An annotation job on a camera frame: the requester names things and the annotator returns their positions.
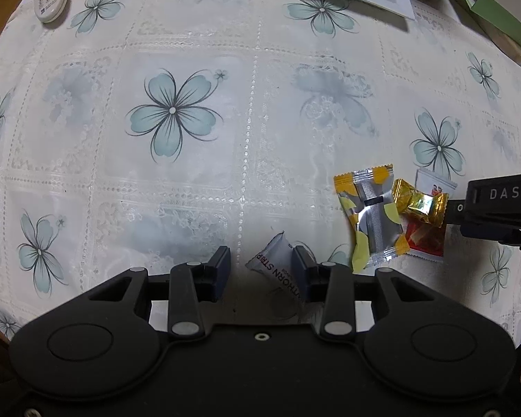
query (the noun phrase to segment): white lace tablecloth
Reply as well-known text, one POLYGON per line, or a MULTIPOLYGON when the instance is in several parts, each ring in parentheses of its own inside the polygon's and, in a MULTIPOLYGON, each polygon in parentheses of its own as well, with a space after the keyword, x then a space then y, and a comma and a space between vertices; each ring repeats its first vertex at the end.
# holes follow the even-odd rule
MULTIPOLYGON (((427 165, 462 198, 521 173, 521 68, 413 6, 416 22, 348 0, 70 0, 42 26, 22 3, 0 37, 0 328, 219 245, 213 320, 298 321, 244 265, 281 231, 347 257, 335 174, 392 162, 413 183, 427 165)), ((521 339, 518 249, 449 227, 443 264, 389 266, 521 339)))

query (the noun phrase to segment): screw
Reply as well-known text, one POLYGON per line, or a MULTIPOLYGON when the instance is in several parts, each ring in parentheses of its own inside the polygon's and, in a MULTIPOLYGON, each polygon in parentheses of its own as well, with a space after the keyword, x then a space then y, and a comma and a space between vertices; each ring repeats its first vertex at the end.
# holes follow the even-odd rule
POLYGON ((345 321, 331 321, 324 325, 324 330, 332 335, 347 335, 353 331, 353 327, 345 321))
POLYGON ((255 334, 255 340, 258 340, 259 342, 265 342, 270 338, 268 334, 265 333, 258 333, 255 334))
POLYGON ((23 413, 23 416, 24 417, 40 417, 40 412, 37 411, 36 409, 30 408, 30 409, 25 410, 25 412, 23 413))
POLYGON ((172 332, 177 335, 193 335, 198 333, 200 327, 192 321, 180 321, 172 326, 172 332))

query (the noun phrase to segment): red candy wrapper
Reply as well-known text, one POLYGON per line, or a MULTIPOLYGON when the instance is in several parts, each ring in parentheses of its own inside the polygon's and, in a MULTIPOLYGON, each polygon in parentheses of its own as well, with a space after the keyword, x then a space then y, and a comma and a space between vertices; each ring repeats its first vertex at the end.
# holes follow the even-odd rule
MULTIPOLYGON (((439 193, 448 193, 450 196, 457 188, 457 184, 424 168, 417 171, 415 188, 429 195, 436 196, 439 193)), ((410 219, 407 224, 406 238, 410 250, 408 254, 422 257, 435 262, 443 262, 444 239, 446 237, 446 225, 434 227, 424 222, 410 219)))

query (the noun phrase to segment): wrapped candy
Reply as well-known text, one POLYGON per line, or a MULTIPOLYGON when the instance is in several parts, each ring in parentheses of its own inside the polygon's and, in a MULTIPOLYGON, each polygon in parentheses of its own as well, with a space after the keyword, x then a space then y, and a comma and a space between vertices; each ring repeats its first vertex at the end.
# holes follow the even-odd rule
POLYGON ((398 213, 412 215, 418 220, 435 227, 442 225, 448 202, 447 193, 429 196, 399 178, 394 182, 392 195, 398 213))
MULTIPOLYGON (((451 195, 457 188, 457 184, 432 171, 420 168, 417 171, 415 187, 425 194, 437 196, 441 193, 451 195)), ((406 238, 410 247, 408 254, 433 262, 443 262, 445 237, 445 224, 442 224, 442 227, 435 227, 410 218, 406 229, 406 238)))
POLYGON ((356 236, 352 259, 355 273, 409 250, 392 185, 391 164, 334 177, 336 193, 356 236))

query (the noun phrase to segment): silver rivet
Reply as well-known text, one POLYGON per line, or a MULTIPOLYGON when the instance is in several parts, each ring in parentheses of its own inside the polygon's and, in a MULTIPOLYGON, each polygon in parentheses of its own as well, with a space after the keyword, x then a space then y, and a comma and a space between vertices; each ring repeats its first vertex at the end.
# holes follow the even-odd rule
POLYGON ((332 335, 345 335, 353 331, 353 327, 345 321, 331 321, 324 325, 324 330, 332 335))
POLYGON ((172 326, 172 332, 177 335, 193 335, 199 332, 199 325, 192 321, 180 321, 172 326))
POLYGON ((265 342, 270 338, 270 336, 266 333, 258 333, 255 334, 255 340, 258 340, 259 342, 265 342))

